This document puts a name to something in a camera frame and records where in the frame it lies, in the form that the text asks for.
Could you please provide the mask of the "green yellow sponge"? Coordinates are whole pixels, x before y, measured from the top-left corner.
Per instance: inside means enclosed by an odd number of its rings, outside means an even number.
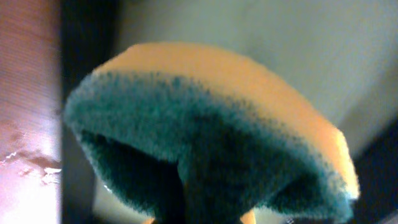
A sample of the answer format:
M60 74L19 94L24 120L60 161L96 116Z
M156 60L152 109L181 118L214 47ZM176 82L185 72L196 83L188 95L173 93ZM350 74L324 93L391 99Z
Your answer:
M343 133L229 50L133 45L81 81L64 119L105 186L158 223L252 223L256 207L345 223L359 197Z

